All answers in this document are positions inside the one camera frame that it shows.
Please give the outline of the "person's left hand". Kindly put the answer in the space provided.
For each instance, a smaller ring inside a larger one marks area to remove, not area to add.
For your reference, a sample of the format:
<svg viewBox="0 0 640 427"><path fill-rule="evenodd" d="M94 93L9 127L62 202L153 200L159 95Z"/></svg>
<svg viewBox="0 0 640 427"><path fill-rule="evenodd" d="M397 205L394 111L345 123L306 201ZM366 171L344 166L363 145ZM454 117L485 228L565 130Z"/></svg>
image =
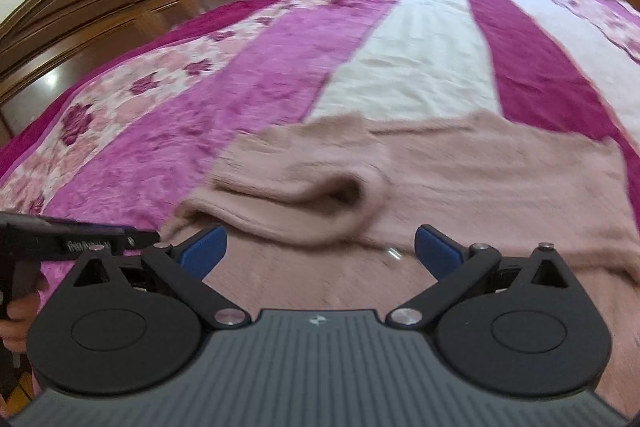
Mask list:
<svg viewBox="0 0 640 427"><path fill-rule="evenodd" d="M8 318L0 322L3 346L12 353L26 352L26 338L32 327L41 303L40 294L49 289L47 277L38 274L35 290L30 294L11 301L6 307Z"/></svg>

